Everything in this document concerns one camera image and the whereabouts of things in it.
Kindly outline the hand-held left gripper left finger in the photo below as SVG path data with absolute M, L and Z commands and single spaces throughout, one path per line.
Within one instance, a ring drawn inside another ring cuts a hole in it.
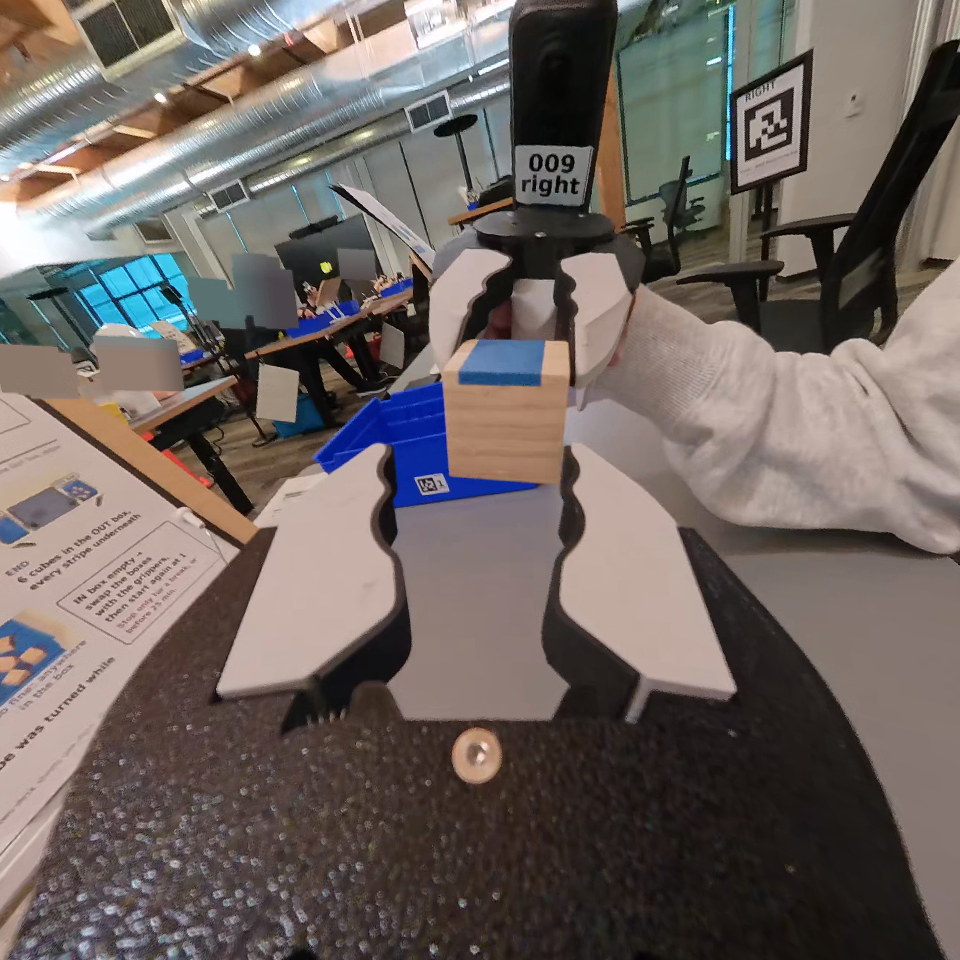
M 222 667 L 223 701 L 294 693 L 327 718 L 400 672 L 412 629 L 396 487 L 393 450 L 376 442 L 285 510 Z

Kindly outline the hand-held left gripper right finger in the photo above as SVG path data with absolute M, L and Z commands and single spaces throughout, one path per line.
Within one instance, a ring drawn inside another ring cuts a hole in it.
M 731 701 L 737 684 L 672 516 L 582 443 L 563 451 L 558 489 L 541 645 L 569 693 L 628 724 L 654 693 Z

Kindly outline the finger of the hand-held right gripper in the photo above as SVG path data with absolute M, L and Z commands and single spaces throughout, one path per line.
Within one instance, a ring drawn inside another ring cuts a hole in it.
M 514 291 L 510 254 L 490 248 L 436 253 L 429 291 L 429 343 L 441 373 L 463 342 L 481 339 L 492 309 Z
M 620 344 L 634 291 L 613 252 L 590 251 L 559 261 L 555 276 L 555 339 L 566 345 L 570 384 L 585 389 Z

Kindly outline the blue-taped wooden cube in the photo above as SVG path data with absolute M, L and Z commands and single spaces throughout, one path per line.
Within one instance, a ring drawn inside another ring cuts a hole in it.
M 441 373 L 454 476 L 557 485 L 570 389 L 563 341 L 470 340 Z

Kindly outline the blue plastic bin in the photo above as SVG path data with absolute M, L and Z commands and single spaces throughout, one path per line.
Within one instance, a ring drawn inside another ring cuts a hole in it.
M 442 384 L 402 390 L 372 399 L 313 460 L 327 474 L 368 447 L 391 447 L 396 479 L 395 507 L 412 507 L 532 490 L 534 484 L 453 476 L 449 469 Z

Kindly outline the person's right forearm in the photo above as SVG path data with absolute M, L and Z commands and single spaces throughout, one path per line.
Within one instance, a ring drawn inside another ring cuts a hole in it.
M 776 352 L 642 287 L 598 384 L 655 425 L 672 469 L 726 522 L 958 552 L 958 261 L 882 346 L 830 354 Z

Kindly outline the wooden desk with black legs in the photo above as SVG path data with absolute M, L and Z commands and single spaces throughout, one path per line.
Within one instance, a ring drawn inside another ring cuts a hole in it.
M 298 339 L 285 337 L 260 345 L 247 351 L 244 357 L 247 361 L 259 363 L 258 376 L 266 373 L 266 365 L 268 364 L 294 370 L 298 374 L 300 384 L 314 402 L 326 427 L 338 427 L 340 423 L 335 417 L 333 407 L 330 405 L 328 390 L 319 368 L 319 364 L 323 360 L 308 355 L 307 344 L 325 338 L 336 339 L 341 354 L 347 358 L 351 366 L 354 366 L 354 369 L 357 369 L 358 362 L 354 359 L 354 352 L 346 342 L 347 338 L 355 335 L 361 336 L 360 346 L 365 346 L 371 351 L 367 341 L 367 333 L 373 329 L 373 324 L 383 321 L 390 313 L 405 309 L 412 301 L 412 296 L 413 291 L 409 289 L 400 294 L 378 297 L 367 306 L 362 307 L 356 314 L 338 320 L 327 330 Z

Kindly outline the wooden standing desk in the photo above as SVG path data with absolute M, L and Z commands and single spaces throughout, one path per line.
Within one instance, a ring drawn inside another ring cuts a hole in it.
M 460 232 L 447 240 L 443 247 L 438 250 L 440 254 L 457 255 L 466 249 L 491 249 L 503 252 L 502 241 L 496 239 L 490 240 L 479 236 L 476 231 L 478 221 L 490 215 L 498 215 L 504 211 L 511 211 L 516 207 L 516 201 L 513 198 L 504 198 L 483 206 L 478 206 L 473 210 L 458 215 L 453 218 L 453 226 L 460 229 Z

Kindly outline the tilted white display board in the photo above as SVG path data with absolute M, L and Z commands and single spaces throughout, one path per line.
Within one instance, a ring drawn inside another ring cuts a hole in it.
M 342 199 L 353 204 L 364 214 L 378 222 L 387 231 L 396 236 L 421 262 L 428 274 L 433 273 L 436 251 L 429 246 L 426 239 L 416 234 L 414 230 L 390 211 L 373 194 L 360 188 L 345 184 L 333 183 L 331 190 Z

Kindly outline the black floor lamp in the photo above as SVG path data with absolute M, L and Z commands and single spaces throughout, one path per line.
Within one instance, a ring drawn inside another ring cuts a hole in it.
M 474 180 L 467 158 L 463 135 L 466 131 L 473 128 L 477 121 L 478 115 L 475 112 L 465 113 L 454 116 L 438 124 L 438 126 L 433 129 L 433 136 L 435 138 L 441 140 L 453 139 L 455 141 L 464 180 L 463 197 L 467 211 L 472 211 L 476 208 L 477 193 L 474 189 Z

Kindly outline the black mesh office chair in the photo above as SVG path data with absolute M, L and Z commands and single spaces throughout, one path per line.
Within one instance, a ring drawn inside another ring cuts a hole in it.
M 662 221 L 666 231 L 663 243 L 654 245 L 651 229 L 652 217 L 627 222 L 621 233 L 630 236 L 640 247 L 644 258 L 641 282 L 650 284 L 678 275 L 681 271 L 681 236 L 693 226 L 705 211 L 702 198 L 695 198 L 688 206 L 688 183 L 691 173 L 690 156 L 680 162 L 678 177 L 660 186 L 658 194 L 664 203 Z

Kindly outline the wooden document stand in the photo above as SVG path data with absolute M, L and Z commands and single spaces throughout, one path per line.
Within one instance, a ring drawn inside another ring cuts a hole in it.
M 86 399 L 34 399 L 40 409 L 165 498 L 185 507 L 233 546 L 248 544 L 259 528 L 226 500 L 188 477 L 130 426 Z

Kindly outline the black-framed tag sign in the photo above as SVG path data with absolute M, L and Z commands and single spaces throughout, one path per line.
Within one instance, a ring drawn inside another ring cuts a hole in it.
M 808 170 L 812 78 L 809 49 L 729 94 L 731 195 Z

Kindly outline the printed instruction sheet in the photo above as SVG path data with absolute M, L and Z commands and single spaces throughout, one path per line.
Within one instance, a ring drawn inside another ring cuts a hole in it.
M 125 463 L 2 394 L 1 843 L 61 790 L 133 671 L 238 550 Z

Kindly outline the wooden post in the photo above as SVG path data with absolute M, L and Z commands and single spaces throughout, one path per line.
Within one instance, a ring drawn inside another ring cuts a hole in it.
M 625 174 L 621 150 L 616 65 L 610 66 L 594 176 L 598 210 L 619 233 L 626 224 Z

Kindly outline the black wall monitor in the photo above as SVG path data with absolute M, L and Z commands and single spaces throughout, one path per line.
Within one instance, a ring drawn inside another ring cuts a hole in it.
M 373 239 L 362 215 L 330 222 L 323 230 L 291 237 L 275 244 L 282 266 L 289 270 L 296 287 L 318 286 L 328 279 L 354 280 L 353 265 L 366 263 L 373 280 L 379 268 Z

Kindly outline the silver air duct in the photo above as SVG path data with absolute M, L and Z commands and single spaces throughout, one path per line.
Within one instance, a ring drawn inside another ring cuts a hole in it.
M 74 176 L 359 44 L 363 66 L 417 51 L 403 2 L 65 2 L 79 42 L 2 3 L 2 178 Z
M 335 77 L 333 62 L 304 67 L 157 144 L 138 148 L 78 181 L 84 216 L 132 220 L 254 172 L 314 142 L 401 112 L 468 78 L 503 72 L 500 52 L 468 66 L 426 51 L 369 77 Z

